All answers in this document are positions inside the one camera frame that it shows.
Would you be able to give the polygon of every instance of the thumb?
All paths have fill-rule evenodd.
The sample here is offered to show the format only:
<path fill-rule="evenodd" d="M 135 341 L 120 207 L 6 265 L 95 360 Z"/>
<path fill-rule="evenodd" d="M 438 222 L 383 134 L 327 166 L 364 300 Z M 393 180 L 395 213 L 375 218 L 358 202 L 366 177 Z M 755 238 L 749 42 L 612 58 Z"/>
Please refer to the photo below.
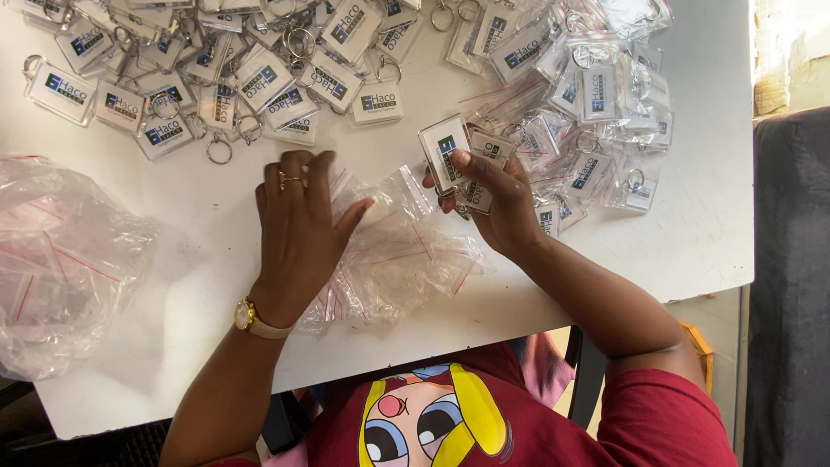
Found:
<path fill-rule="evenodd" d="M 504 170 L 499 170 L 487 159 L 465 150 L 455 150 L 452 153 L 452 163 L 462 174 L 480 183 L 497 199 L 517 199 L 522 196 L 522 183 Z"/>
<path fill-rule="evenodd" d="M 366 214 L 366 209 L 371 208 L 372 204 L 374 204 L 374 199 L 364 199 L 352 204 L 334 226 L 334 247 L 337 248 L 338 254 L 343 254 L 352 233 Z"/>

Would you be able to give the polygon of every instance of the woman's left hand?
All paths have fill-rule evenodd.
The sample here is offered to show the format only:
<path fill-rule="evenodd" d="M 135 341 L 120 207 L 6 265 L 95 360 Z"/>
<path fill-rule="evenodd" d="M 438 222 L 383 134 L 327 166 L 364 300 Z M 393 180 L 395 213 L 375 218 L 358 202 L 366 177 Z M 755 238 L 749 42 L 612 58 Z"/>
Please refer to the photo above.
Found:
<path fill-rule="evenodd" d="M 305 150 L 282 153 L 280 162 L 266 165 L 265 183 L 256 187 L 262 267 L 248 299 L 270 326 L 286 328 L 297 321 L 331 279 L 352 232 L 373 203 L 363 199 L 353 204 L 332 225 L 333 161 L 333 151 L 317 156 Z"/>

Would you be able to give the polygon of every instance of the beige watch strap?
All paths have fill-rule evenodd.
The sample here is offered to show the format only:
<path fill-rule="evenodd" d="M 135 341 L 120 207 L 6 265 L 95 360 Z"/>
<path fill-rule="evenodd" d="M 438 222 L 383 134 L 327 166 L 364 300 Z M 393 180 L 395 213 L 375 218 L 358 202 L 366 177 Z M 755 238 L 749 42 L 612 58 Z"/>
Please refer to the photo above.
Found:
<path fill-rule="evenodd" d="M 254 319 L 248 331 L 255 336 L 264 337 L 265 339 L 285 339 L 294 330 L 294 326 L 280 329 L 279 327 L 268 326 L 259 319 Z"/>

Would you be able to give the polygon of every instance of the gold watch face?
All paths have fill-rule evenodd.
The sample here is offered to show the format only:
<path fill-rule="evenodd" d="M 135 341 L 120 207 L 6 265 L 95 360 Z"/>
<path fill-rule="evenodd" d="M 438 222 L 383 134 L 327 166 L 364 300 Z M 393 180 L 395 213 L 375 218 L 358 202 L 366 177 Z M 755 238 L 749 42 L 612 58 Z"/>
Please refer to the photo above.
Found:
<path fill-rule="evenodd" d="M 244 302 L 237 304 L 237 309 L 233 313 L 233 321 L 237 324 L 239 329 L 245 330 L 251 323 L 251 314 L 248 312 L 248 306 Z"/>

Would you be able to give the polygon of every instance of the pile of keychains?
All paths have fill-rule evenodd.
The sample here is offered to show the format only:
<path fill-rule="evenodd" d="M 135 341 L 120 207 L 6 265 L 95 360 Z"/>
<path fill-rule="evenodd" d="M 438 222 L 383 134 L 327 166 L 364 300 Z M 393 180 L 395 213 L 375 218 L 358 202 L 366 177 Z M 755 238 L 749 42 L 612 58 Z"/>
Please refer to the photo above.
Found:
<path fill-rule="evenodd" d="M 447 62 L 497 83 L 448 103 L 460 113 L 418 134 L 438 195 L 465 218 L 487 213 L 491 197 L 452 165 L 455 149 L 500 169 L 516 155 L 555 235 L 597 198 L 648 211 L 671 145 L 662 51 L 647 45 L 674 22 L 666 0 L 5 4 L 54 27 L 73 71 L 28 57 L 26 96 L 78 125 L 94 116 L 130 133 L 149 160 L 208 135 L 217 164 L 237 140 L 313 146 L 324 105 L 353 125 L 399 120 L 401 63 L 427 22 L 448 32 Z"/>

